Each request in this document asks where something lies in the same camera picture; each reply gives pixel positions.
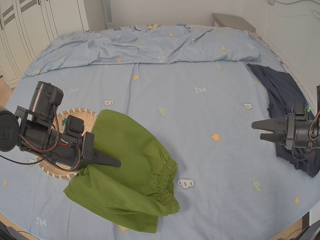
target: wooden floor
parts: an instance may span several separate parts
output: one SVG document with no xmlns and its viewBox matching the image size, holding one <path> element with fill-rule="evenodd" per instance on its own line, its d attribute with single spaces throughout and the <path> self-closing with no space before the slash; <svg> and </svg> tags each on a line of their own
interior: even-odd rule
<svg viewBox="0 0 320 240">
<path fill-rule="evenodd" d="M 14 89 L 10 89 L 10 87 L 6 84 L 4 78 L 0 78 L 0 106 L 5 106 L 7 101 L 9 100 L 11 94 L 13 93 Z M 7 227 L 13 227 L 15 230 L 24 231 L 21 228 L 19 228 L 17 225 L 15 225 L 12 221 L 10 221 L 8 218 L 6 218 L 2 213 L 0 213 L 0 221 L 6 225 Z M 288 227 L 286 230 L 281 232 L 280 234 L 277 234 L 273 238 L 270 238 L 269 240 L 277 240 L 279 238 L 286 239 L 291 233 L 293 233 L 295 230 L 298 230 L 302 228 L 302 219 L 298 220 L 296 223 L 294 223 L 292 226 Z M 294 234 L 290 235 L 290 238 L 294 238 L 297 236 L 301 230 L 298 230 Z M 26 238 L 31 240 L 36 240 L 36 238 L 26 234 L 22 233 Z"/>
</svg>

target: orange star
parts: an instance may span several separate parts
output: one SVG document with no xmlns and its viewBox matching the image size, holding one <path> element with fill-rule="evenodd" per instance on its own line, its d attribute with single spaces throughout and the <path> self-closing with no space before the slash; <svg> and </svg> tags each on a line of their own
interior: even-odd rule
<svg viewBox="0 0 320 240">
<path fill-rule="evenodd" d="M 120 225 L 117 225 L 118 228 L 120 229 L 120 231 L 123 233 L 123 232 L 126 232 L 126 231 L 130 231 L 130 229 L 124 227 L 124 226 L 120 226 Z"/>
<path fill-rule="evenodd" d="M 299 204 L 299 198 L 296 196 L 296 199 L 294 200 L 294 203 L 296 204 L 296 205 L 298 205 Z"/>
<path fill-rule="evenodd" d="M 211 136 L 211 138 L 214 139 L 214 142 L 218 142 L 218 141 L 221 140 L 220 134 L 217 134 L 217 133 L 213 133 L 212 136 Z"/>
</svg>

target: headboard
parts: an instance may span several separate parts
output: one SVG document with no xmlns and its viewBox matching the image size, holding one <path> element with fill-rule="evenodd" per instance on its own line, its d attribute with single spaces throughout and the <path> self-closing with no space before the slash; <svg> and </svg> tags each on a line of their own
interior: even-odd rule
<svg viewBox="0 0 320 240">
<path fill-rule="evenodd" d="M 267 0 L 256 33 L 283 61 L 317 108 L 320 0 Z"/>
</svg>

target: cabinet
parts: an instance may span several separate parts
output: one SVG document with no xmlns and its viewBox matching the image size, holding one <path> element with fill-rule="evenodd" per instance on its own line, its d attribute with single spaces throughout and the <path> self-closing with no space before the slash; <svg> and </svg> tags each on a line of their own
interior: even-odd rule
<svg viewBox="0 0 320 240">
<path fill-rule="evenodd" d="M 58 36 L 104 29 L 102 0 L 0 0 L 0 70 L 15 87 Z"/>
</svg>

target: wall outlet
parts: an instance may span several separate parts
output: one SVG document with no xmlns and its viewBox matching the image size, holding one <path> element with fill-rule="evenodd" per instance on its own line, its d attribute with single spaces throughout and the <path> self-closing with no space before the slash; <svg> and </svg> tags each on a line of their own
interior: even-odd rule
<svg viewBox="0 0 320 240">
<path fill-rule="evenodd" d="M 110 22 L 110 23 L 107 23 L 106 24 L 106 29 L 113 29 L 114 28 L 114 24 L 113 24 L 113 22 Z"/>
</svg>

